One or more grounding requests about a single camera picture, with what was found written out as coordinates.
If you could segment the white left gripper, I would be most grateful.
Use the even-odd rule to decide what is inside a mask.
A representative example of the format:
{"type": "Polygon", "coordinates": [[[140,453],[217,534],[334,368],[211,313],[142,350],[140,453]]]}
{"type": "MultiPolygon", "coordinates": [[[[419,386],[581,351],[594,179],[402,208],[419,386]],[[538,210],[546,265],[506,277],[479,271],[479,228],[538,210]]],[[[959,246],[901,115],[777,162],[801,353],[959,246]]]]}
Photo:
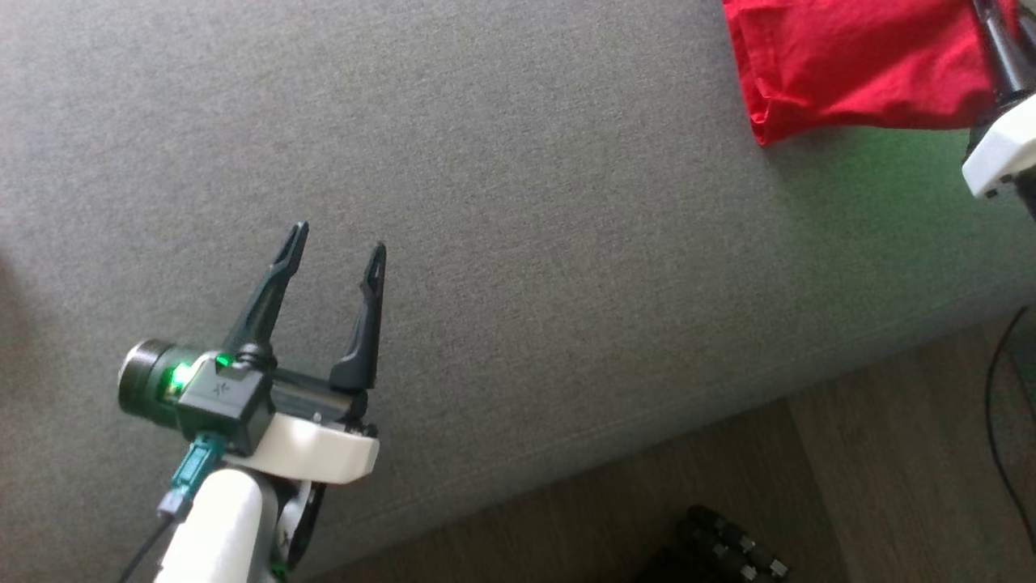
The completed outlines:
{"type": "MultiPolygon", "coordinates": [[[[379,451],[373,436],[275,406],[271,337],[307,238],[307,221],[291,226],[219,352],[159,339],[130,348],[118,374],[120,410],[173,429],[189,442],[207,440],[223,460],[279,479],[347,484],[370,474],[379,451]]],[[[359,279],[362,304],[349,346],[330,370],[337,393],[375,387],[385,271],[386,246],[378,242],[359,279]]]]}

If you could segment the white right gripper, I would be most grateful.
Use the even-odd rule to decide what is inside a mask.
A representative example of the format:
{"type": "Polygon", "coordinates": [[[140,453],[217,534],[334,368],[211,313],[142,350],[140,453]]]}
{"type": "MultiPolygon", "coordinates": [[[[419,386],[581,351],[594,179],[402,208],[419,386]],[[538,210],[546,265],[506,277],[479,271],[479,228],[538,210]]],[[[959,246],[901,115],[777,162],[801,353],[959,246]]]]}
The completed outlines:
{"type": "MultiPolygon", "coordinates": [[[[970,141],[962,176],[974,198],[1013,188],[1035,217],[1034,63],[996,1],[972,1],[985,58],[994,79],[994,100],[1003,109],[987,129],[970,141]]],[[[1018,1],[1018,27],[1026,47],[1035,49],[1035,11],[1018,1]]]]}

